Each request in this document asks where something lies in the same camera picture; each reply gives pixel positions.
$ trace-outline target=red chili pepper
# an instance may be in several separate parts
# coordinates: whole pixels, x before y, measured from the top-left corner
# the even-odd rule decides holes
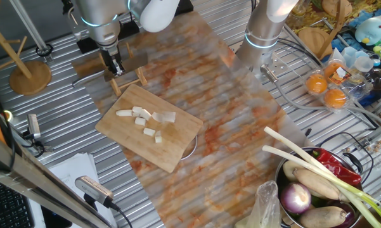
[[[319,162],[328,162],[336,165],[341,165],[341,163],[335,159],[327,150],[323,148],[318,148],[313,151],[313,157]]]
[[[349,169],[342,167],[330,162],[321,162],[329,171],[336,175],[340,180],[355,186],[359,184],[362,180],[361,176],[355,172],[350,171]]]

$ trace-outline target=pot handle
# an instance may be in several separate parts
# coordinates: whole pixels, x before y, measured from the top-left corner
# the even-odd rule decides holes
[[[353,154],[343,153],[343,155],[348,157],[350,161],[356,166],[356,168],[358,168],[358,172],[362,174],[363,167],[361,162]]]
[[[284,223],[283,220],[280,222],[280,227],[281,228],[290,228],[290,226],[287,225],[286,223]]]

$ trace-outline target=red onion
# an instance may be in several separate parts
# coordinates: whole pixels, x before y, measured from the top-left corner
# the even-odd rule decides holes
[[[311,203],[309,190],[302,184],[290,183],[280,195],[284,209],[291,213],[303,213]]]
[[[355,211],[349,203],[333,200],[329,201],[327,206],[337,206],[347,212],[347,215],[345,216],[345,222],[333,228],[348,228],[355,222]]]

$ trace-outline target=slatted metal surface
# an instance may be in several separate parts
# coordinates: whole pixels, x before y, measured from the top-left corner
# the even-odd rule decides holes
[[[243,32],[250,15],[249,0],[194,0],[195,11],[199,12],[213,30],[234,50],[243,39]],[[287,31],[282,33],[287,39],[295,40]],[[114,192],[115,200],[129,217],[134,227],[163,227],[157,212],[136,178],[131,166],[117,143],[109,140],[94,129],[101,115],[85,88],[74,89],[71,82],[77,75],[71,62],[81,54],[74,37],[67,36],[51,43],[54,47],[55,62],[50,64],[53,79],[42,92],[33,96],[15,94],[8,85],[8,77],[14,65],[0,71],[0,100],[4,107],[14,114],[13,124],[19,131],[27,129],[26,114],[37,114],[41,128],[41,140],[52,145],[54,153],[44,155],[39,160],[47,167],[53,166],[76,153],[91,153],[94,156],[101,184]],[[295,102],[304,105],[320,105],[300,86],[299,75],[304,75],[315,64],[304,54],[283,44],[277,44],[277,57],[289,68],[278,75],[282,88]],[[39,59],[35,50],[24,51],[23,61]],[[334,114],[326,110],[306,111],[294,108],[279,94],[276,87],[265,78],[260,78],[266,89],[304,132],[311,128],[309,135],[314,144],[328,136],[348,131],[356,137],[370,133],[365,118],[343,111]],[[339,152],[346,147],[354,148],[353,141],[345,136],[338,137],[324,145]],[[363,164],[365,174],[370,167],[370,159],[363,151],[354,152]],[[376,199],[381,199],[381,149],[373,153],[377,166],[365,184],[365,191]],[[119,227],[127,227],[126,221],[118,213],[114,214]]]

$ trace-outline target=chopped white radish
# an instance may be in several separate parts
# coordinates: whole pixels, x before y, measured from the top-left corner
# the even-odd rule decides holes
[[[155,142],[161,143],[162,142],[162,136],[155,136]]]
[[[134,114],[135,117],[139,117],[139,114],[141,114],[142,107],[134,106],[132,108],[132,113]]]
[[[176,112],[173,112],[173,111],[164,111],[163,116],[164,116],[163,117],[164,122],[172,122],[172,123],[174,123],[175,119],[176,119]]]
[[[135,118],[135,124],[145,126],[145,123],[146,123],[146,120],[144,118],[141,118],[141,117]]]
[[[132,110],[119,110],[115,112],[116,115],[119,117],[131,117],[132,116]]]
[[[147,110],[142,109],[140,117],[144,118],[145,120],[149,120],[151,118],[151,114]]]
[[[162,134],[160,133],[160,130],[155,133],[155,142],[156,143],[161,143],[162,142]]]
[[[148,135],[148,136],[153,136],[155,133],[155,130],[153,129],[149,129],[149,128],[144,128],[144,134]]]
[[[164,121],[164,116],[159,113],[152,113],[152,118],[158,122],[163,122]]]

